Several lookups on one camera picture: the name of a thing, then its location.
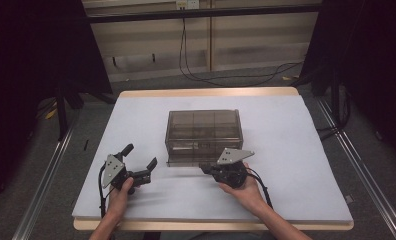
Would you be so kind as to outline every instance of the table edge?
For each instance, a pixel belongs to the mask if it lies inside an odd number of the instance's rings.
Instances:
[[[100,219],[74,218],[77,230],[94,230]],[[300,230],[347,231],[354,227],[354,221],[291,221]],[[117,230],[124,231],[267,231],[263,223],[250,222],[200,222],[200,221],[122,221]]]
[[[121,92],[119,97],[191,97],[191,96],[298,96],[294,87],[201,88],[134,90]]]

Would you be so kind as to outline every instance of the wall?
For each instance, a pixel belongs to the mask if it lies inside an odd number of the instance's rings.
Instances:
[[[175,1],[83,0],[88,15],[175,10]],[[201,0],[200,8],[319,3],[320,0]],[[194,72],[302,61],[317,13],[186,19],[188,65]],[[110,81],[180,74],[183,21],[93,24]],[[117,67],[113,65],[115,57]]]

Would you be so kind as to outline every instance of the metal bracket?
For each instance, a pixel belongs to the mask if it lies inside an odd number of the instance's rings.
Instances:
[[[217,160],[218,165],[227,165],[239,162],[247,157],[254,155],[253,151],[225,148],[222,155]]]
[[[107,161],[105,162],[104,179],[102,181],[102,187],[106,188],[110,185],[111,181],[119,174],[124,168],[124,163],[120,162],[114,155],[108,155]]]

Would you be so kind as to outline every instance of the black cable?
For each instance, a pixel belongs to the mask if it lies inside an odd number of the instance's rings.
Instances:
[[[251,169],[251,168],[245,168],[245,169],[250,170],[250,171],[253,172],[255,175],[257,175],[257,177],[261,178],[260,175],[258,175],[258,173],[257,173],[256,171],[254,171],[253,169]]]
[[[321,141],[339,133],[339,131],[344,129],[344,127],[347,125],[348,120],[350,119],[350,116],[351,116],[351,99],[350,99],[350,94],[348,92],[345,92],[345,94],[346,95],[345,95],[345,101],[344,101],[344,105],[343,105],[343,115],[342,115],[341,122],[331,128],[318,129],[318,131],[330,130],[329,133],[320,137]]]
[[[182,40],[181,40],[181,44],[180,44],[180,51],[179,51],[179,70],[180,72],[189,80],[191,81],[198,81],[198,82],[206,82],[215,86],[220,86],[220,87],[252,87],[252,86],[257,86],[257,85],[261,85],[263,83],[266,83],[268,81],[270,81],[271,79],[273,79],[277,74],[285,72],[299,64],[302,64],[303,62],[298,62],[298,63],[285,63],[282,64],[280,66],[278,66],[275,70],[274,73],[270,73],[270,74],[262,74],[262,75],[251,75],[251,76],[245,76],[245,75],[237,75],[237,76],[220,76],[220,77],[211,77],[211,78],[200,78],[196,75],[194,75],[191,70],[189,69],[189,64],[188,64],[188,58],[187,58],[187,40],[186,40],[186,24],[185,24],[185,19],[183,19],[183,32],[182,32]],[[183,51],[183,43],[185,43],[185,51],[184,51],[184,55],[185,55],[185,63],[186,63],[186,68],[189,72],[188,76],[187,74],[185,74],[185,72],[182,69],[182,51]],[[291,67],[288,67],[282,71],[279,71],[279,68],[285,66],[285,65],[291,65]],[[247,84],[247,85],[241,85],[241,86],[228,86],[228,85],[223,85],[223,84],[219,84],[219,83],[214,83],[214,82],[210,82],[212,80],[216,80],[216,79],[226,79],[226,78],[255,78],[255,77],[269,77],[269,79],[266,79],[262,82],[258,82],[258,83],[254,83],[254,84]]]
[[[105,202],[107,200],[107,197],[104,198],[104,194],[102,193],[102,184],[101,184],[101,177],[102,177],[102,172],[105,170],[105,164],[106,163],[104,163],[104,165],[102,165],[101,169],[99,170],[99,174],[98,174],[98,189],[99,189],[99,196],[100,196],[100,200],[101,200],[101,206],[99,206],[99,208],[101,209],[101,218],[103,218],[105,216],[105,213],[106,213]]]
[[[107,195],[105,196],[105,199],[107,199],[107,197],[110,195],[110,193],[114,190],[115,187],[111,188],[111,190],[107,193]]]
[[[272,202],[270,201],[270,196],[269,196],[269,192],[267,191],[267,187],[264,185],[263,180],[261,180],[260,177],[257,177],[251,173],[247,173],[248,176],[256,179],[258,181],[258,183],[261,185],[261,188],[263,189],[264,192],[264,196],[266,197],[266,202],[267,205],[269,205],[271,208],[273,208]]]

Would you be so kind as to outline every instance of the white table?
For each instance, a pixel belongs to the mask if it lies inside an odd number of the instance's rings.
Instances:
[[[238,109],[243,149],[269,188],[277,211],[301,230],[349,230],[353,219],[333,177],[311,116],[294,88],[185,89],[123,92],[114,107],[73,211],[78,230],[99,223],[97,176],[110,153],[128,143],[129,170],[159,163],[152,182],[129,199],[121,230],[259,231],[267,228],[218,189],[199,168],[167,167],[170,110]]]

